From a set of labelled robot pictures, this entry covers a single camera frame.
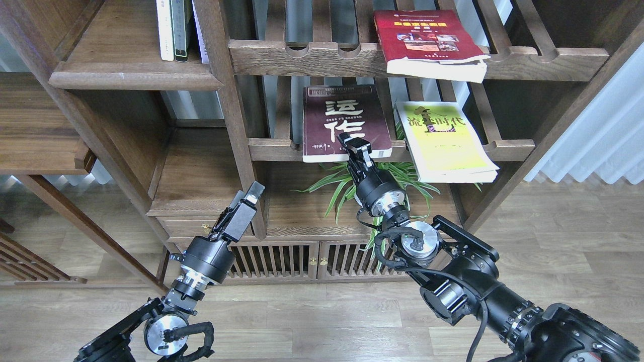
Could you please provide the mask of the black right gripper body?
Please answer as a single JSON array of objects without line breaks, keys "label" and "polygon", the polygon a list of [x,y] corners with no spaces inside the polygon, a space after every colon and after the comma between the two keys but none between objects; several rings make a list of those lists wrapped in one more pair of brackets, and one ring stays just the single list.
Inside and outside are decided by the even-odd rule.
[{"label": "black right gripper body", "polygon": [[404,205],[405,191],[391,173],[379,169],[366,146],[348,146],[348,169],[356,185],[356,197],[370,216],[384,216]]}]

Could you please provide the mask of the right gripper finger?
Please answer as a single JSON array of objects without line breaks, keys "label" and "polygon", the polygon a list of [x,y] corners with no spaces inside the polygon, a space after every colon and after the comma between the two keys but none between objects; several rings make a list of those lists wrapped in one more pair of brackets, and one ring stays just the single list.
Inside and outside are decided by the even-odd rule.
[{"label": "right gripper finger", "polygon": [[337,136],[341,146],[347,153],[369,154],[372,151],[372,145],[361,137],[352,137],[349,133],[343,132]]}]

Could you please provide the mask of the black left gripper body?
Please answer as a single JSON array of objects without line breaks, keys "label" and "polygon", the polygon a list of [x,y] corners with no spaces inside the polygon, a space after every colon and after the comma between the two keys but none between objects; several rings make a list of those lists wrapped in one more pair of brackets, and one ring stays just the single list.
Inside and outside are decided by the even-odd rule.
[{"label": "black left gripper body", "polygon": [[190,284],[188,279],[191,278],[207,286],[221,284],[235,261],[228,246],[240,240],[255,213],[256,205],[246,200],[232,212],[226,208],[210,234],[196,236],[184,252],[171,254],[170,259],[181,263],[185,275],[183,282]]}]

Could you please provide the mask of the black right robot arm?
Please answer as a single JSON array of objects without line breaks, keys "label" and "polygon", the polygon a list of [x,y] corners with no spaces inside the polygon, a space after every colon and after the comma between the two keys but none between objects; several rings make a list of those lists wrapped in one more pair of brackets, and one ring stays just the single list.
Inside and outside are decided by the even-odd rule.
[{"label": "black right robot arm", "polygon": [[467,360],[486,328],[511,349],[501,361],[638,361],[639,349],[596,319],[563,303],[547,309],[498,280],[498,252],[441,215],[413,222],[405,191],[370,157],[372,147],[348,133],[338,136],[348,154],[362,211],[380,216],[373,252],[382,265],[407,273],[435,315],[450,325],[474,315],[480,327]]}]

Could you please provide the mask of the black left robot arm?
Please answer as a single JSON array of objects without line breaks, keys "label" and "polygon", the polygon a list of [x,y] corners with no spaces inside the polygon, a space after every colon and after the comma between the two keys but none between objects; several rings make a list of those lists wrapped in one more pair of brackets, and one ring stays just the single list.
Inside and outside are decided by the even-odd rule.
[{"label": "black left robot arm", "polygon": [[130,335],[144,324],[143,341],[161,361],[194,361],[212,355],[214,327],[210,322],[189,325],[208,286],[220,284],[235,256],[228,248],[239,241],[256,213],[264,186],[252,183],[237,192],[207,236],[196,236],[189,247],[171,259],[182,269],[163,298],[154,298],[108,328],[78,351],[77,361],[133,361]]}]

